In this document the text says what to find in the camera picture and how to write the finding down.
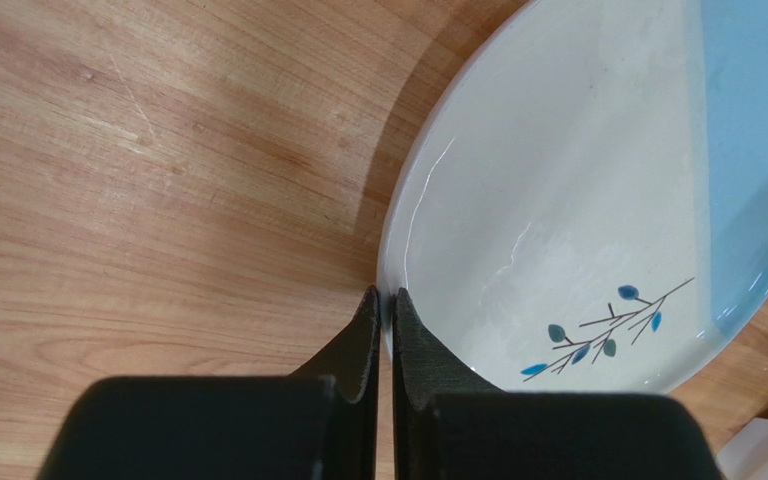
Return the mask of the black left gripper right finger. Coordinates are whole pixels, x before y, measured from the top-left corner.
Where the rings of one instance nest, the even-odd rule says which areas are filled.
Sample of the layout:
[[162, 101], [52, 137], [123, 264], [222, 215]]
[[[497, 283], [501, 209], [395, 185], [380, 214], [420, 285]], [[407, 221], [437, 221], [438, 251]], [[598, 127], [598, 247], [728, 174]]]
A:
[[694, 418], [654, 395], [507, 393], [391, 304], [399, 479], [717, 479]]

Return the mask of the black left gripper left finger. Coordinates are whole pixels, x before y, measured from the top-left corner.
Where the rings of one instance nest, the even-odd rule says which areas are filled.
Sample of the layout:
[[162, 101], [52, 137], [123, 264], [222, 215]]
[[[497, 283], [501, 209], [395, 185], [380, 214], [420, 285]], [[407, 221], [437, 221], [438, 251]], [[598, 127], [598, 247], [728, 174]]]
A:
[[42, 479], [371, 479], [380, 302], [285, 376], [117, 376], [75, 402]]

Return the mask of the light blue plate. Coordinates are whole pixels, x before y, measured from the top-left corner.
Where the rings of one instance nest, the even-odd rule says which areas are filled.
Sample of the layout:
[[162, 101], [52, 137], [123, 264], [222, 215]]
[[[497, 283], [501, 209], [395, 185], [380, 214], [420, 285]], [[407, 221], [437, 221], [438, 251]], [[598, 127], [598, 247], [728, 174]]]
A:
[[531, 1], [400, 173], [384, 297], [508, 391], [665, 393], [768, 297], [768, 1]]

